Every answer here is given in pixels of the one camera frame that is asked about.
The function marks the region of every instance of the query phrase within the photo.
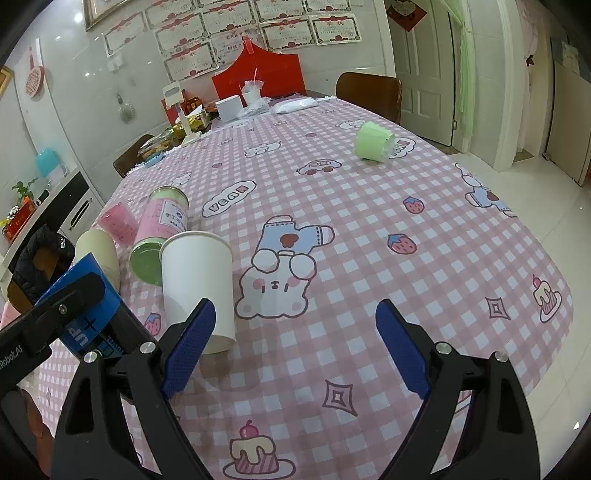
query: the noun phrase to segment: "blue label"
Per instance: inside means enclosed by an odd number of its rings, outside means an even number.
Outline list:
[[[91,272],[99,275],[105,284],[105,296],[97,305],[86,310],[66,326],[66,331],[60,337],[60,340],[72,352],[84,351],[86,345],[95,340],[109,324],[122,302],[121,297],[106,279],[92,254],[86,255],[76,265],[72,266],[37,302],[37,304],[41,303],[44,299]],[[122,353],[121,347],[110,336],[106,338],[103,336],[103,341],[100,344],[105,347],[105,352],[112,350],[112,353],[108,356],[120,356]]]

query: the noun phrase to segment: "green curtain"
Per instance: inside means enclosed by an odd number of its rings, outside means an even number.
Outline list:
[[[439,1],[447,9],[451,18],[462,28],[460,43],[460,113],[462,114],[461,124],[464,136],[471,137],[476,101],[474,38],[472,32],[466,28],[462,0]]]

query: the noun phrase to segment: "cabinet handle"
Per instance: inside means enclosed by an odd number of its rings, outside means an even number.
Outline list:
[[[80,209],[76,212],[76,214],[74,215],[74,218],[70,222],[70,231],[72,231],[72,229],[78,224],[78,222],[82,218],[82,215],[84,215],[85,211],[88,210],[88,207],[90,206],[91,202],[92,202],[92,199],[85,201],[82,204],[82,206],[80,207]]]

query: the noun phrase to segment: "blue gripper pad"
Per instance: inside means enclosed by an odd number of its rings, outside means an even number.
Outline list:
[[[215,326],[216,309],[207,301],[166,360],[161,389],[167,400],[184,390]]]
[[[375,310],[375,324],[407,388],[424,400],[431,390],[427,381],[427,364],[394,312],[384,301],[381,301]]]

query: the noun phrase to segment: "white floor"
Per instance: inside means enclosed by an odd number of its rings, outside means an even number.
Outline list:
[[[574,322],[556,361],[527,397],[542,478],[564,455],[591,411],[591,190],[552,162],[530,158],[498,173],[473,155],[452,155],[506,201],[566,278]]]

